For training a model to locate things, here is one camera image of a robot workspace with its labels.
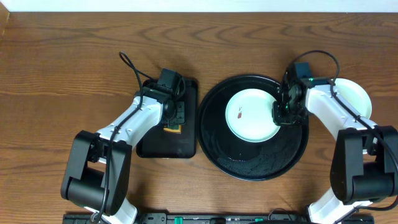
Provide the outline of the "green and yellow sponge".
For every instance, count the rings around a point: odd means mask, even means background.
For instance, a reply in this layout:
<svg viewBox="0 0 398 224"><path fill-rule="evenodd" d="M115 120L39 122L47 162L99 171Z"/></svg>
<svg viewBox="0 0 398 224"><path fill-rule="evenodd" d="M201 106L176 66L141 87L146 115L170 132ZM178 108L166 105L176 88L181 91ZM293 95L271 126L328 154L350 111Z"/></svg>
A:
<svg viewBox="0 0 398 224"><path fill-rule="evenodd" d="M165 125L163 130L168 133L180 134L182 132L182 126L179 124Z"/></svg>

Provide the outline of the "light green plate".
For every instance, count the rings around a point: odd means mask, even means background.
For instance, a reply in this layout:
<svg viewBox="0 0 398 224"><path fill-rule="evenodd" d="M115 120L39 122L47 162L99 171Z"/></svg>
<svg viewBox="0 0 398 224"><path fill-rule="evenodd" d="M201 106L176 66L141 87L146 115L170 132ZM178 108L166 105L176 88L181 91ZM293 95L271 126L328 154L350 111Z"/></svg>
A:
<svg viewBox="0 0 398 224"><path fill-rule="evenodd" d="M371 117L371 99L359 84L344 78L337 78L335 84L337 92L353 106L361 116L367 119Z"/></svg>
<svg viewBox="0 0 398 224"><path fill-rule="evenodd" d="M233 95L225 109L226 123L231 132L247 142L264 142L280 129L272 118L276 99L260 89L245 89Z"/></svg>

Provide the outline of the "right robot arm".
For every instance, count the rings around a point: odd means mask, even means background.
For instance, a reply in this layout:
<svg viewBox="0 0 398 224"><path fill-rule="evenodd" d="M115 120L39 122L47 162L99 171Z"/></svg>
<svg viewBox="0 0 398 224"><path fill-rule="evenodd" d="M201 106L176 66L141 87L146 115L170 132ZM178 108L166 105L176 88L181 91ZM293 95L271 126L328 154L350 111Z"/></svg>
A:
<svg viewBox="0 0 398 224"><path fill-rule="evenodd" d="M276 124L312 114L336 141L329 190L307 208L312 223L342 223L358 210L397 196L397 130L371 121L371 101L344 78L285 78L272 112Z"/></svg>

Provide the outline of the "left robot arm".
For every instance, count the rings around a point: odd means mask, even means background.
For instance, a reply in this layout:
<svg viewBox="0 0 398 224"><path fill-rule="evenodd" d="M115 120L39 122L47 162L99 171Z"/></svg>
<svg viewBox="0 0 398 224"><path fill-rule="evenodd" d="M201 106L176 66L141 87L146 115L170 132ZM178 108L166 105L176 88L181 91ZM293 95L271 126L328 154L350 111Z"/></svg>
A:
<svg viewBox="0 0 398 224"><path fill-rule="evenodd" d="M185 124L185 90L144 87L111 124L74 138L61 196L92 212L90 223L133 223L126 199L132 150L153 127Z"/></svg>

